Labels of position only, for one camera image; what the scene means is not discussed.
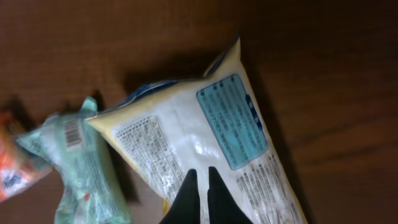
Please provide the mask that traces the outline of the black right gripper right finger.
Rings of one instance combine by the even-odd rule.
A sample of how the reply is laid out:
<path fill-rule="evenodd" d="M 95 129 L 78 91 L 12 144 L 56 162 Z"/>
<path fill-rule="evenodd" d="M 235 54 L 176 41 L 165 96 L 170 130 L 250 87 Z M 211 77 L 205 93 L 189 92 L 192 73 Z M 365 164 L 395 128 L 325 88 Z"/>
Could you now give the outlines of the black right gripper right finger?
<path fill-rule="evenodd" d="M 208 211 L 211 224 L 252 224 L 241 211 L 215 167 L 209 167 Z"/>

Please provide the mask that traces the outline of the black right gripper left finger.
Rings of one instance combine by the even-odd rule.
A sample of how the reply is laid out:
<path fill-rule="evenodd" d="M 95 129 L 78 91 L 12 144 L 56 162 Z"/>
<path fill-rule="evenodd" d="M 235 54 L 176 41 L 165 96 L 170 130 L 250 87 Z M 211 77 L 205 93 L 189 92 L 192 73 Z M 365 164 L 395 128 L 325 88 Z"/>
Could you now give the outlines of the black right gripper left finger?
<path fill-rule="evenodd" d="M 160 224 L 200 224 L 200 196 L 195 169 L 187 172 L 170 210 Z"/>

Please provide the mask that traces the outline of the yellow blue snack bag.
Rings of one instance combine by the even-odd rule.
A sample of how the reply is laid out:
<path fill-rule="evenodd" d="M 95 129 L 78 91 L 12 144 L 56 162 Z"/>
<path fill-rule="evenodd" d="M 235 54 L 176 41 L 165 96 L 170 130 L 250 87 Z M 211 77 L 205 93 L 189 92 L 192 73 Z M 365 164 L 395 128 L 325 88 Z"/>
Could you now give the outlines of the yellow blue snack bag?
<path fill-rule="evenodd" d="M 88 124 L 169 203 L 195 170 L 202 223 L 210 222 L 210 167 L 251 222 L 307 222 L 259 111 L 239 42 L 201 78 L 145 85 Z"/>

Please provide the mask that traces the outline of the light teal wipes pack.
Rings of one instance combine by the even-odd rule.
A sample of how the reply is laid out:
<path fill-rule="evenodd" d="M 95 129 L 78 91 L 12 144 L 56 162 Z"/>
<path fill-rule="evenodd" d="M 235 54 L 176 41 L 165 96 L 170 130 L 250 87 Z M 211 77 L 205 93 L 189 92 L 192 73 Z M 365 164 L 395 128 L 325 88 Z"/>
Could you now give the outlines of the light teal wipes pack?
<path fill-rule="evenodd" d="M 87 122 L 97 109 L 96 100 L 89 96 L 78 112 L 51 115 L 41 127 L 16 138 L 63 180 L 55 223 L 132 223 L 105 140 Z"/>

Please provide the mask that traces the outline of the orange tissue pack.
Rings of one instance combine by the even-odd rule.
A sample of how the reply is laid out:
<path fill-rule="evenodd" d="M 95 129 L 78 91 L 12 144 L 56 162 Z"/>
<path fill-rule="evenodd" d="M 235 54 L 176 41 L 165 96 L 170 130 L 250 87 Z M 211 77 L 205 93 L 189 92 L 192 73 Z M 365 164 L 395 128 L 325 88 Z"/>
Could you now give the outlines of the orange tissue pack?
<path fill-rule="evenodd" d="M 25 127 L 10 111 L 1 112 L 1 201 L 31 187 L 52 171 L 41 157 L 20 147 L 15 137 Z"/>

